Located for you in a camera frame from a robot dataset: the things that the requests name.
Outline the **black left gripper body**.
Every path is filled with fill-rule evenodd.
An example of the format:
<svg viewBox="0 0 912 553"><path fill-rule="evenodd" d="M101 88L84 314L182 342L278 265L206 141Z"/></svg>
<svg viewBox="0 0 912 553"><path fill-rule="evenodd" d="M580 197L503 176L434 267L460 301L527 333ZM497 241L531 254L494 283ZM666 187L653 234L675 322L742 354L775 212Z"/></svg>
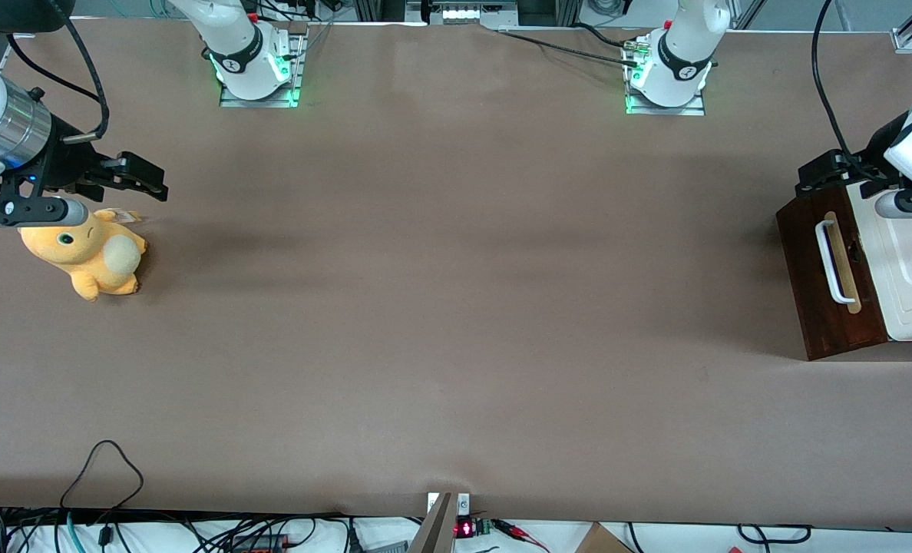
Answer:
<svg viewBox="0 0 912 553"><path fill-rule="evenodd" d="M874 197L881 193L898 189L898 176L884 172L862 155L847 154L840 150L831 150L828 156L834 162L834 175L829 183L834 186L858 184L862 197Z"/></svg>

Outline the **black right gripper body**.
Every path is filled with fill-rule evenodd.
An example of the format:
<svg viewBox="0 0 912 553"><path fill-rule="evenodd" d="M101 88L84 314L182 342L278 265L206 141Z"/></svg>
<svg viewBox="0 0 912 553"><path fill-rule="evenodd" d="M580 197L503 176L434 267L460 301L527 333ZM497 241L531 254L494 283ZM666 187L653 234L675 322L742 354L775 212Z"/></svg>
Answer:
<svg viewBox="0 0 912 553"><path fill-rule="evenodd" d="M50 117L51 130L43 151L18 169L0 176L0 192L5 184L27 181L34 185L32 196L45 191L66 191L89 200L103 200L105 188L121 190L121 177L106 164L111 157L99 154L90 143L66 144L64 137L78 130L59 117Z"/></svg>

